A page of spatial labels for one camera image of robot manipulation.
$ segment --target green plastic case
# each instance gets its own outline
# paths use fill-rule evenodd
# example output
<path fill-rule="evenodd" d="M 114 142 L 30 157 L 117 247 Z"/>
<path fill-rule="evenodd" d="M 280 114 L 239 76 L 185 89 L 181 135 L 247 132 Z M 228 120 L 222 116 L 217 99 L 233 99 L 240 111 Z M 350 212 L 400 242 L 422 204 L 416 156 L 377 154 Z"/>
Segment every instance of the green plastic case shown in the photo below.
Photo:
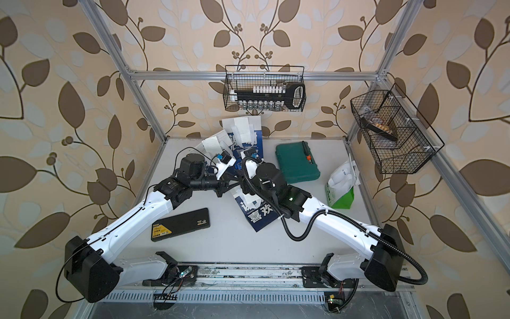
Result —
<path fill-rule="evenodd" d="M 308 153 L 312 157 L 312 164 L 304 155 L 302 142 L 280 144 L 276 146 L 276 159 L 280 170 L 288 184 L 314 181 L 320 177 L 319 169 L 315 163 L 314 155 L 305 142 Z"/>

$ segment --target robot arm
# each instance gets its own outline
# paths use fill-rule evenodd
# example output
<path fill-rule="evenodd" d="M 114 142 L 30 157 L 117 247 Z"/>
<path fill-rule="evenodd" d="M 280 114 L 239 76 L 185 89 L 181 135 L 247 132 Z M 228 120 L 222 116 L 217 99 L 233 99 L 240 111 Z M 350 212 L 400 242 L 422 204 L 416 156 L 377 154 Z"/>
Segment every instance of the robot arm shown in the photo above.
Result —
<path fill-rule="evenodd" d="M 236 178 L 225 173 L 234 163 L 226 152 L 215 159 L 217 171 L 212 173 L 208 173 L 210 167 L 202 155 L 188 154 L 171 177 L 161 181 L 121 218 L 85 240 L 78 236 L 71 239 L 65 248 L 64 276 L 89 302 L 99 301 L 115 287 L 132 282 L 167 278 L 170 283 L 179 274 L 177 262 L 165 252 L 136 260 L 119 259 L 119 254 L 144 229 L 189 199 L 194 190 L 214 190 L 221 197 L 240 184 L 243 193 L 256 194 L 275 208 L 291 239 L 303 240 L 315 225 L 357 252 L 349 256 L 328 254 L 322 264 L 323 282 L 366 277 L 382 289 L 395 291 L 397 281 L 402 280 L 399 274 L 406 255 L 398 231 L 390 225 L 383 230 L 337 213 L 306 191 L 288 185 L 281 172 L 258 159 L 253 150 L 245 151 L 245 156 L 248 159 L 243 160 L 243 170 L 237 171 Z M 230 185 L 231 181 L 239 183 Z M 295 237 L 284 217 L 308 223 L 307 231 Z M 422 279 L 426 282 L 425 271 Z"/>

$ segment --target black box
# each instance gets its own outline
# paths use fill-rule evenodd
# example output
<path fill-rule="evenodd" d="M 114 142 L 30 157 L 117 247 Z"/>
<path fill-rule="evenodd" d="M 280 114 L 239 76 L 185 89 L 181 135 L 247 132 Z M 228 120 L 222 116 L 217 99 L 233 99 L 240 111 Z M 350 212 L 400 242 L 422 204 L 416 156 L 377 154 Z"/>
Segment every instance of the black box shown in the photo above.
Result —
<path fill-rule="evenodd" d="M 195 230 L 209 228 L 210 226 L 209 209 L 202 208 L 155 221 L 152 224 L 150 239 L 160 241 L 165 238 L 191 233 Z"/>

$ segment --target wallpaper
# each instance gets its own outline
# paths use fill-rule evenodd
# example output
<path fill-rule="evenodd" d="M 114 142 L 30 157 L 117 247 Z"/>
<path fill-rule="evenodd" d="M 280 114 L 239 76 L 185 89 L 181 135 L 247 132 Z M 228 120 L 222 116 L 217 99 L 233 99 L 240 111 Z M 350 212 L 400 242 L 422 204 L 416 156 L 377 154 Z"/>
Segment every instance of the wallpaper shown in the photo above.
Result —
<path fill-rule="evenodd" d="M 508 317 L 510 277 L 434 165 L 413 175 L 381 175 L 359 141 L 351 145 L 379 219 L 399 230 L 405 251 L 428 274 L 415 288 L 430 319 Z"/>
<path fill-rule="evenodd" d="M 510 234 L 510 2 L 423 8 L 389 79 L 432 123 L 461 174 Z"/>
<path fill-rule="evenodd" d="M 403 0 L 96 0 L 131 69 L 375 71 Z"/>
<path fill-rule="evenodd" d="M 265 137 L 338 137 L 354 121 L 349 100 L 366 92 L 363 81 L 305 82 L 303 112 L 246 111 L 223 103 L 223 83 L 207 81 L 145 81 L 142 87 L 164 132 L 171 137 L 208 137 L 222 130 L 228 117 L 260 115 Z M 139 129 L 146 128 L 140 118 Z"/>
<path fill-rule="evenodd" d="M 160 143 L 76 1 L 0 1 L 4 318 L 64 318 L 67 241 L 126 212 Z M 60 296 L 80 298 L 61 278 Z"/>
<path fill-rule="evenodd" d="M 509 14 L 503 0 L 425 0 L 389 73 L 506 232 Z M 508 317 L 510 277 L 432 163 L 381 175 L 361 134 L 352 146 L 380 220 L 429 275 L 416 289 L 430 318 Z"/>

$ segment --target wire basket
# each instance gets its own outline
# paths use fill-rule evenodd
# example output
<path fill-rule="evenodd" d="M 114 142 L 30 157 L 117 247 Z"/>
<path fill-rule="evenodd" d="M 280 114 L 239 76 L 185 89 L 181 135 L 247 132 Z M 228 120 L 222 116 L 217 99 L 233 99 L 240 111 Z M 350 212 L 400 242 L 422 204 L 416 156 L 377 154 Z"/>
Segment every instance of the wire basket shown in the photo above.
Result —
<path fill-rule="evenodd" d="M 225 110 L 302 112 L 307 99 L 303 66 L 226 65 Z"/>
<path fill-rule="evenodd" d="M 416 108 L 408 115 L 391 90 L 373 90 L 351 99 L 351 110 L 381 174 L 414 174 L 444 142 Z M 430 142 L 417 121 L 430 127 L 438 143 Z"/>

